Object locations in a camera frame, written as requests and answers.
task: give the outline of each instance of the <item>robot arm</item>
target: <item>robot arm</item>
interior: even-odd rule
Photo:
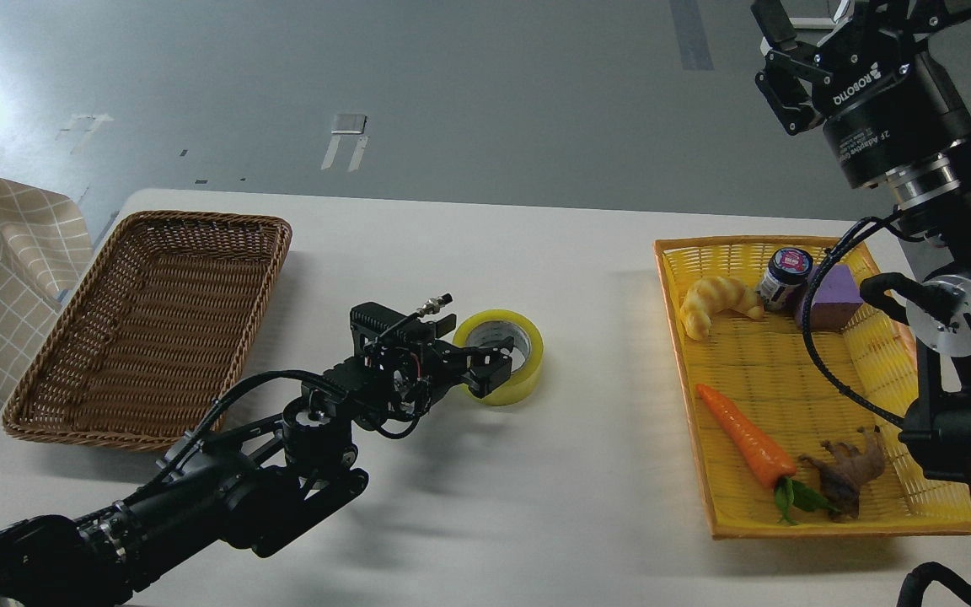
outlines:
[[[893,220],[899,237],[937,242],[954,257],[922,282],[880,274],[861,293],[909,324],[918,341],[920,397],[904,418],[888,419],[901,426],[901,441],[925,476],[963,481],[971,495],[971,116],[927,47],[928,35],[971,19],[971,0],[918,0],[912,11],[905,0],[858,0],[853,7],[851,19],[809,45],[798,41],[779,0],[755,0],[752,13],[770,45],[756,84],[790,135],[822,124],[851,187],[891,189],[894,215],[880,226]],[[809,295],[819,280],[817,273]],[[951,358],[963,389],[944,391],[939,357]],[[918,568],[899,604],[920,604],[933,579],[959,590],[966,585],[945,568]],[[971,593],[955,592],[971,604]]]
[[[366,489],[353,468],[354,424],[389,438],[409,434],[458,384],[485,396],[512,375],[512,338],[456,348],[442,341],[455,316],[420,322],[377,303],[351,311],[354,355],[327,372],[269,372],[217,400],[199,427],[159,461],[162,471],[129,497],[83,518],[40,516],[0,531],[0,596],[26,607],[122,604],[217,540],[257,556],[277,553]],[[281,414],[238,429],[211,426],[241,395],[276,378],[302,395]],[[399,432],[389,420],[408,422]],[[248,439],[270,437],[253,453]],[[285,465],[266,465],[284,452]]]

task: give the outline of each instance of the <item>orange carrot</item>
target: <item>orange carrot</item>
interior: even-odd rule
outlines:
[[[782,477],[797,473],[793,458],[773,438],[767,437],[765,432],[744,417],[736,403],[708,385],[697,384],[695,389],[717,419],[718,426],[736,443],[744,461],[748,462],[748,468],[759,479],[759,484],[774,489]]]

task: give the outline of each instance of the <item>jar lid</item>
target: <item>jar lid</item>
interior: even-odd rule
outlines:
[[[776,250],[766,264],[770,275],[785,284],[802,284],[812,273],[812,265],[812,255],[792,246]]]

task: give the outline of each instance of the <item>toy ginger root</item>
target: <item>toy ginger root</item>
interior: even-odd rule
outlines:
[[[704,277],[695,281],[681,304],[681,323],[691,339],[710,337],[710,316],[735,310],[749,319],[763,318],[763,300],[751,287],[730,277]]]
[[[860,516],[860,487],[868,481],[877,479],[886,470],[886,454],[882,452],[882,434],[878,427],[874,431],[858,427],[857,432],[864,435],[864,453],[848,443],[823,441],[820,444],[832,456],[833,464],[819,461],[802,454],[801,461],[819,470],[819,491],[826,501],[838,508],[832,512],[835,522],[848,514],[852,518]]]

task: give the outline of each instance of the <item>white table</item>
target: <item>white table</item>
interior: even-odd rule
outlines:
[[[971,581],[971,537],[715,542],[706,528],[652,241],[848,223],[161,190],[123,216],[151,208],[292,223],[247,373],[324,370],[351,352],[354,304],[409,311],[445,292],[461,319],[523,312],[547,353],[524,403],[454,391],[404,441],[358,433],[370,487],[276,556],[217,543],[132,603],[856,607],[894,604],[923,561]],[[889,235],[870,246],[883,269],[905,269]],[[235,419],[296,391],[265,388]],[[103,507],[154,472],[151,458],[0,429],[0,527]],[[957,603],[933,588],[927,604]]]

